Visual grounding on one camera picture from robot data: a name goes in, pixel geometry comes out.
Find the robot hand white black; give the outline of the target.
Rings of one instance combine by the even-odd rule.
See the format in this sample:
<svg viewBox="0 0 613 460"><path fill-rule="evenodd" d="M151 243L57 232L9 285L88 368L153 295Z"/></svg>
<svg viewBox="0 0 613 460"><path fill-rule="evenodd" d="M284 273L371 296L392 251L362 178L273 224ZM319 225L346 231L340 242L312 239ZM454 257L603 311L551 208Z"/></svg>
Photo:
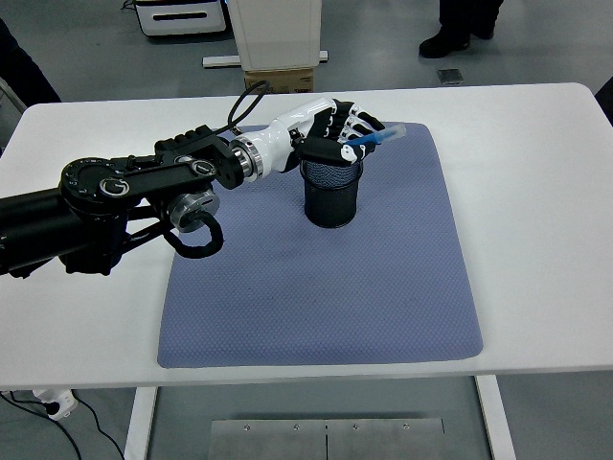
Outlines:
<svg viewBox="0 0 613 460"><path fill-rule="evenodd" d="M384 129L373 115L354 102L319 98L278 116L258 132L258 176L285 173L302 161L347 168L375 150L375 142L354 145Z"/></svg>

